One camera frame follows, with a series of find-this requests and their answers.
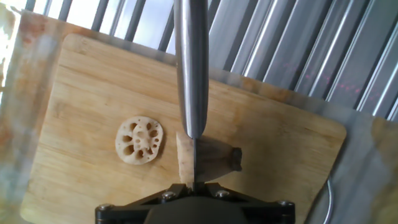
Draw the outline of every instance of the wooden cutting board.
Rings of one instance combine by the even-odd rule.
[[[125,164],[114,139],[136,115],[165,136],[148,164]],[[182,131],[176,69],[78,35],[64,42],[21,215],[32,223],[93,223],[94,208],[124,205],[178,183]],[[296,203],[302,223],[346,136],[334,121],[210,81],[205,135],[243,149],[242,172],[216,181],[265,201]]]

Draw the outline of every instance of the screw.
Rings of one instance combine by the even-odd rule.
[[[98,208],[99,208],[101,211],[105,211],[105,210],[107,210],[107,209],[112,208],[113,206],[114,206],[114,205],[112,205],[112,204],[110,204],[110,203],[105,203],[105,204],[102,204],[102,205],[98,206]]]
[[[281,200],[281,201],[278,201],[278,204],[281,206],[288,206],[288,205],[291,205],[292,202],[290,202],[288,200]]]
[[[175,197],[175,193],[174,192],[164,192],[162,194],[162,198],[164,200],[170,200],[171,198],[174,198],[174,197]]]
[[[229,195],[229,192],[226,190],[219,190],[216,193],[216,197],[223,198]]]

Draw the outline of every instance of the metal wall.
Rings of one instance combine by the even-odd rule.
[[[25,0],[175,53],[173,0]],[[210,66],[398,121],[397,0],[209,0]]]

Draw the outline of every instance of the knife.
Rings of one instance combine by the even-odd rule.
[[[175,53],[182,125],[193,139],[193,193],[197,183],[197,141],[203,134],[208,106],[207,0],[175,0]]]

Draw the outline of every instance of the black metal bracket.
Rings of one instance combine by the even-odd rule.
[[[187,197],[205,197],[229,202],[228,204],[232,204],[243,211],[248,221],[247,223],[295,223],[294,203],[288,201],[263,202],[262,200],[226,189],[217,183],[200,184],[196,196],[185,184],[172,184],[167,190],[125,206],[100,205],[95,208],[95,223],[144,223],[149,212],[156,206]]]

